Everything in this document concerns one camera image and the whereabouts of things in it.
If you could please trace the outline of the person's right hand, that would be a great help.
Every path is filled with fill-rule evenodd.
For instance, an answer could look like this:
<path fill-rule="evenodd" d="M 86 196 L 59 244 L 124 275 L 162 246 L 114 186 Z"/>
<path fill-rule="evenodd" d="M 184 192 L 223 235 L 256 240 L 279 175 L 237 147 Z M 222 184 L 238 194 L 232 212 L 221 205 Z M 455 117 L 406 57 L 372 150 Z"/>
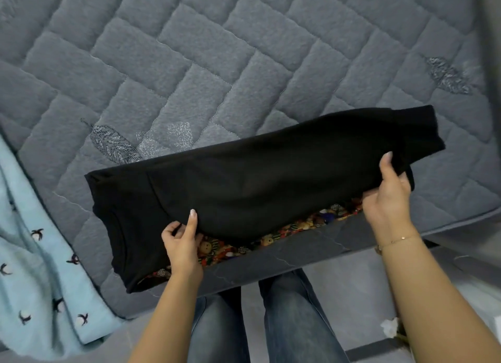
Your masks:
<path fill-rule="evenodd" d="M 394 184 L 386 190 L 369 190 L 362 197 L 362 209 L 380 249 L 418 236 L 410 218 L 411 186 L 406 173 L 394 170 Z"/>

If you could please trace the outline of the person's left hand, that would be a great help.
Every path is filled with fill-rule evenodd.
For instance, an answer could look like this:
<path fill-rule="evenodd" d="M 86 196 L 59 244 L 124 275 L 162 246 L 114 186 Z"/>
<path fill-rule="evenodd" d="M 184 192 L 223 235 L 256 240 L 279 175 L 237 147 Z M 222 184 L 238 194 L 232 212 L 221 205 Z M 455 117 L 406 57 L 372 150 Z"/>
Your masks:
<path fill-rule="evenodd" d="M 170 260 L 170 279 L 181 279 L 199 286 L 203 278 L 202 266 L 198 261 L 198 246 L 185 239 L 186 225 L 174 221 L 162 231 L 167 256 Z M 199 244 L 203 235 L 199 234 Z"/>

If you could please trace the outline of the black garment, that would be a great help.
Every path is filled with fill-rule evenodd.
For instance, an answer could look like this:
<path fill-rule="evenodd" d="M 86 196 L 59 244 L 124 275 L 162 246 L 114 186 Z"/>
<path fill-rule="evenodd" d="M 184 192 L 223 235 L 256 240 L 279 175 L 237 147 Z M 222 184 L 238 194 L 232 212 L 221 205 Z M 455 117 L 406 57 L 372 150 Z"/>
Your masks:
<path fill-rule="evenodd" d="M 85 175 L 93 212 L 106 227 L 112 267 L 127 293 L 162 282 L 169 266 L 161 232 L 186 223 L 233 247 L 248 246 L 293 221 L 358 199 L 382 181 L 392 152 L 397 174 L 445 149 L 433 106 L 350 109 L 255 137 Z"/>

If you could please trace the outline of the person's left forearm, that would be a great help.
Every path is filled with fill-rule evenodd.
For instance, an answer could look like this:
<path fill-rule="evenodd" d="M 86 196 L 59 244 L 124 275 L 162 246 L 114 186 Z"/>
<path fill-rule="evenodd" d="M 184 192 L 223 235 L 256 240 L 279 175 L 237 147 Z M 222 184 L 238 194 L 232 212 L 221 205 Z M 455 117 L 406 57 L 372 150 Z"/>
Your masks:
<path fill-rule="evenodd" d="M 127 363 L 187 363 L 201 273 L 173 273 Z"/>

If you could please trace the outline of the person's right forearm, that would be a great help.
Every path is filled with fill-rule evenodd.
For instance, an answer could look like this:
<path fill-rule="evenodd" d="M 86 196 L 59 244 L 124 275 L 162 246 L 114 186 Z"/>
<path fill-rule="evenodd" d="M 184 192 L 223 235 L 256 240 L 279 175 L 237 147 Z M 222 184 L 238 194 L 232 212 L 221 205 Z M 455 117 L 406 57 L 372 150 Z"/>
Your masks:
<path fill-rule="evenodd" d="M 501 363 L 501 344 L 419 235 L 380 254 L 416 363 Z"/>

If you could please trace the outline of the colourful patterned cloth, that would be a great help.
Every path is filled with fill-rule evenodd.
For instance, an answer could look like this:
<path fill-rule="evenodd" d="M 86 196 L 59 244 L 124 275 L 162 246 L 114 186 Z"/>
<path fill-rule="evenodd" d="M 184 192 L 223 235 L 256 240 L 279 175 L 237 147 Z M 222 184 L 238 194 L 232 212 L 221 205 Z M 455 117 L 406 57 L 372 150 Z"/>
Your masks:
<path fill-rule="evenodd" d="M 339 236 L 347 219 L 361 211 L 360 199 L 335 204 L 245 246 L 204 236 L 197 245 L 198 262 L 204 269 L 198 296 L 254 283 L 351 252 L 339 241 Z"/>

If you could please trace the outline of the blue denim jeans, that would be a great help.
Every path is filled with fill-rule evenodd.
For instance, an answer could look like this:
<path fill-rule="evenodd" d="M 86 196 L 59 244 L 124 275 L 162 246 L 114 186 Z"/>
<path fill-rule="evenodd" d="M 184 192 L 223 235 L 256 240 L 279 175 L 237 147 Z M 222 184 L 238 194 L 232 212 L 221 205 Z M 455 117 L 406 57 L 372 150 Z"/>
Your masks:
<path fill-rule="evenodd" d="M 303 269 L 259 289 L 270 363 L 350 363 Z M 196 300 L 187 363 L 251 363 L 241 287 Z"/>

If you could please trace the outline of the white crumpled tissue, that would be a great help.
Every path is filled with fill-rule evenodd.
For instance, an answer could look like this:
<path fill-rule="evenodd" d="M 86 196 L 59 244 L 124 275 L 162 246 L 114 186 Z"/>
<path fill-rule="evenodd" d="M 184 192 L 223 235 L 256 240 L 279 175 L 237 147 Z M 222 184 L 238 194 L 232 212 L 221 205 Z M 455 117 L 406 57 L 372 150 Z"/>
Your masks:
<path fill-rule="evenodd" d="M 385 319 L 383 322 L 381 322 L 380 327 L 382 328 L 384 335 L 388 339 L 394 339 L 397 338 L 399 334 L 399 324 L 399 318 L 393 317 L 392 319 Z"/>

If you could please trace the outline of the light blue bird-print garment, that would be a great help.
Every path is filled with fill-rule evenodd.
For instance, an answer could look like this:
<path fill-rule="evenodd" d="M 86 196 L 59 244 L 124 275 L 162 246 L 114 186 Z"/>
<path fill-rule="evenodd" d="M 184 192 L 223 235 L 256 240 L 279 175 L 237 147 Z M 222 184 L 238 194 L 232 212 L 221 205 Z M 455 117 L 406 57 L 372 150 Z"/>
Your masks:
<path fill-rule="evenodd" d="M 0 342 L 35 360 L 97 348 L 125 324 L 104 302 L 0 134 Z"/>

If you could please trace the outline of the grey quilted mattress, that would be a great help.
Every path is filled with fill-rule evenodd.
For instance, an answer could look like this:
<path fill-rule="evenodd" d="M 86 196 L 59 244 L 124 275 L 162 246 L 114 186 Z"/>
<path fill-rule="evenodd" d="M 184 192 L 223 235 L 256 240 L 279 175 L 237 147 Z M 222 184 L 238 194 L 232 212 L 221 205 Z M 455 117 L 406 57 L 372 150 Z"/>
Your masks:
<path fill-rule="evenodd" d="M 0 131 L 116 315 L 127 294 L 84 175 L 348 108 L 435 107 L 413 165 L 425 235 L 501 213 L 477 0 L 0 0 Z"/>

